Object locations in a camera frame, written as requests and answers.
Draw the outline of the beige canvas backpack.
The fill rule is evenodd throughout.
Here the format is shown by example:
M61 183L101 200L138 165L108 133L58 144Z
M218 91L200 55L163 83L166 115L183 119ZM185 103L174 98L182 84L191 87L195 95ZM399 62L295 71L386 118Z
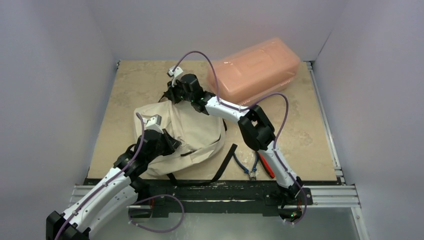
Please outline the beige canvas backpack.
M178 180L214 178L229 151L222 118L197 112L187 101L173 104L165 100L135 108L133 113L144 120L160 116L160 129L180 142L173 154L155 158L142 177L167 179L173 174Z

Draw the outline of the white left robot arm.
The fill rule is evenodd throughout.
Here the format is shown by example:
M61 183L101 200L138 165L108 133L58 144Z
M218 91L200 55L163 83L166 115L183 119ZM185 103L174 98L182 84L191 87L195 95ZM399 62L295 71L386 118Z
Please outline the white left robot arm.
M159 156L173 154L181 142L167 131L145 130L84 197L46 219L47 240L88 240L102 224L131 204L153 206L155 197L140 177Z

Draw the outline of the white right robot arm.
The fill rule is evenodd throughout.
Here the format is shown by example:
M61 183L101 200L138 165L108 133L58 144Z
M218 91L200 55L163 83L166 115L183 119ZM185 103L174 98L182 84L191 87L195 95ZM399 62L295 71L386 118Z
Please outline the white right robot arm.
M243 107L205 91L196 75L185 74L167 83L164 97L177 104L187 101L199 113L215 116L238 125L244 143L262 155L275 175L282 200L288 204L300 198L301 179L290 168L277 145L278 134L264 110L257 104Z

